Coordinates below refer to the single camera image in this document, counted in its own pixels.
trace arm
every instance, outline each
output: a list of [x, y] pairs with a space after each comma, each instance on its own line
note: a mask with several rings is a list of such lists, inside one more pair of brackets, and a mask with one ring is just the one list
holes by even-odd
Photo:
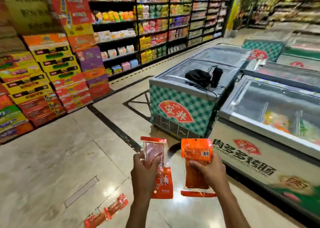
[[207, 166], [203, 166], [196, 161], [190, 161], [190, 165], [203, 174], [207, 184], [217, 194], [226, 228], [250, 228], [236, 197], [230, 189], [226, 177], [226, 166], [222, 164], [219, 155], [214, 153], [211, 163]]
[[140, 161], [143, 157], [144, 155], [142, 153], [134, 155], [134, 167], [131, 171], [134, 201], [130, 208], [126, 228], [146, 227], [146, 215], [148, 213], [151, 192], [154, 189], [154, 182], [161, 158], [156, 157], [150, 169], [146, 169], [142, 161]]

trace green checkered pattern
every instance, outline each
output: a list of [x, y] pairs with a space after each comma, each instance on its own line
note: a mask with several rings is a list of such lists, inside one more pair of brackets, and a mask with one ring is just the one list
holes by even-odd
[[213, 102], [205, 101], [184, 92], [178, 92], [174, 89], [160, 88], [155, 85], [150, 85], [151, 122], [154, 122], [154, 113], [169, 119], [166, 113], [164, 113], [158, 106], [164, 100], [171, 100], [181, 104], [189, 111], [194, 120], [193, 123], [178, 123], [175, 118], [171, 118], [171, 121], [200, 136], [204, 136], [209, 123], [209, 118], [213, 111]]
[[268, 56], [268, 61], [275, 62], [278, 59], [283, 47], [284, 43], [282, 42], [246, 39], [241, 48], [250, 50], [263, 50]]

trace supermarket aisle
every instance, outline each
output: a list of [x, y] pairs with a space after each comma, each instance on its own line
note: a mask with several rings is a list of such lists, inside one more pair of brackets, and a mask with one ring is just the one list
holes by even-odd
[[[177, 143], [148, 122], [149, 78], [208, 46], [241, 45], [255, 31], [241, 30], [236, 39], [215, 40], [148, 67], [112, 84], [114, 94], [90, 110], [80, 109], [1, 146], [1, 227], [83, 228], [90, 214], [102, 211], [119, 194], [132, 203], [130, 171], [140, 136], [167, 138], [169, 146]], [[217, 199], [180, 195], [185, 165], [179, 151], [171, 166], [174, 198], [151, 201], [147, 227], [225, 227]], [[235, 180], [230, 184], [252, 227], [303, 227]], [[124, 227], [129, 211], [124, 208], [99, 227]]]

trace barcode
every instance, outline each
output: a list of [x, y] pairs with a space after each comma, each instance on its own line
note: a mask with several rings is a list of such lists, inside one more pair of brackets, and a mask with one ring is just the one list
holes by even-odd
[[201, 155], [202, 155], [202, 156], [209, 156], [209, 152], [208, 152], [208, 151], [203, 151], [203, 152], [201, 153]]

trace freezer vent grille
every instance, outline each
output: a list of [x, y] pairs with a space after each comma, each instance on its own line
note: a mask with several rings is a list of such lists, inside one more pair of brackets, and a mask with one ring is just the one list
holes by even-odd
[[177, 123], [168, 120], [156, 113], [153, 114], [154, 122], [161, 126], [162, 128], [170, 131], [171, 133], [174, 133], [175, 135], [181, 137], [181, 138], [203, 138], [202, 136], [193, 133], [192, 131], [187, 130], [186, 128], [183, 128], [182, 126], [178, 125]]

